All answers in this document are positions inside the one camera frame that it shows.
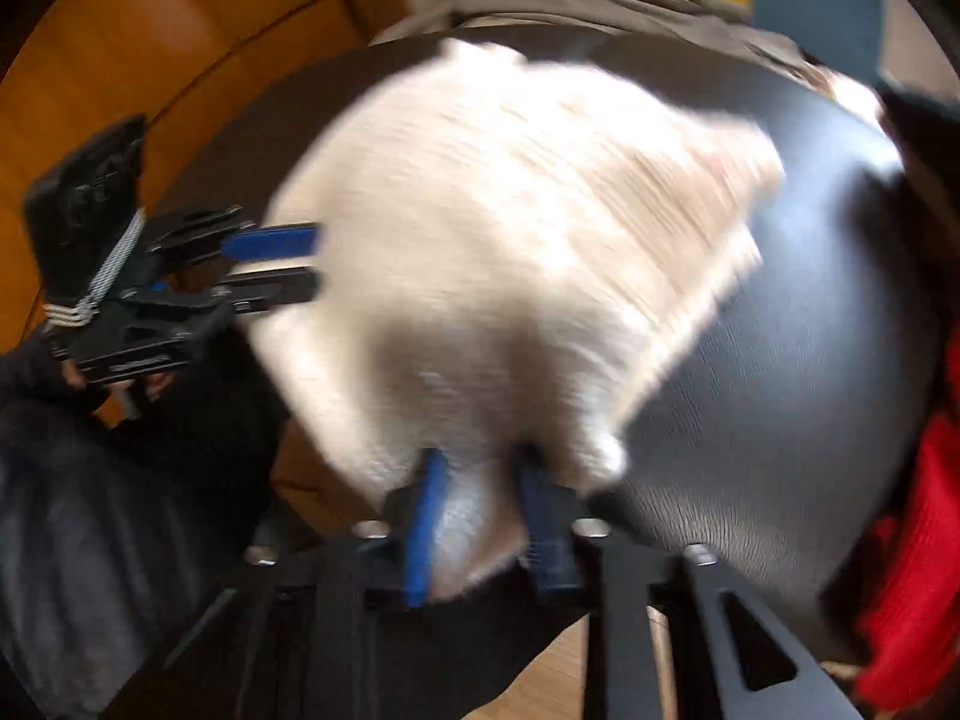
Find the bolt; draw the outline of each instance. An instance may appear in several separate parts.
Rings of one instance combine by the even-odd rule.
[[[387,538],[390,536],[390,526],[379,519],[365,519],[357,522],[352,531],[357,538]]]
[[[243,552],[243,559],[250,565],[274,565],[278,557],[277,551],[267,546],[248,546]]]
[[[570,530],[582,538],[606,538],[610,535],[610,525],[605,520],[594,517],[582,517],[574,520]]]
[[[683,548],[683,556],[693,565],[713,565],[717,562],[717,555],[707,544],[690,544]]]

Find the wooden floor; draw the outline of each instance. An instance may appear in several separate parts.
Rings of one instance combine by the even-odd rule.
[[[677,720],[673,656],[666,617],[647,607],[664,720]],[[587,618],[560,634],[510,688],[464,720],[580,720],[587,654]]]
[[[466,720],[580,720],[587,618],[571,625],[506,692]]]

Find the orange wall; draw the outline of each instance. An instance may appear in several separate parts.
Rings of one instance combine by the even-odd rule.
[[[402,15],[400,0],[56,0],[0,82],[0,349],[19,340],[37,298],[20,221],[37,175],[144,112],[149,207],[272,81]]]

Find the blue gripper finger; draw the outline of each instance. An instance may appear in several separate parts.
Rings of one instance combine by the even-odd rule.
[[[419,608],[430,595],[434,533],[446,495],[446,458],[438,449],[424,455],[416,504],[403,547],[403,594],[407,608]]]
[[[220,253],[237,262],[305,257],[314,252],[319,239],[318,224],[258,227],[231,235],[220,245]]]
[[[576,493],[555,484],[541,453],[519,443],[511,454],[520,513],[527,526],[527,572],[539,595],[565,592],[581,584],[573,554],[568,514],[576,507]]]

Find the black table surface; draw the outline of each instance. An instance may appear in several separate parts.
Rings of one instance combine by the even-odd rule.
[[[455,34],[532,61],[592,62],[770,133],[786,183],[752,219],[763,266],[632,420],[632,468],[593,504],[646,543],[712,544],[815,655],[855,659],[822,595],[904,472],[943,342],[905,232],[894,146],[789,79],[669,38],[534,25]],[[160,210],[262,213],[338,113],[436,55],[444,37],[349,52],[278,81],[186,167]]]

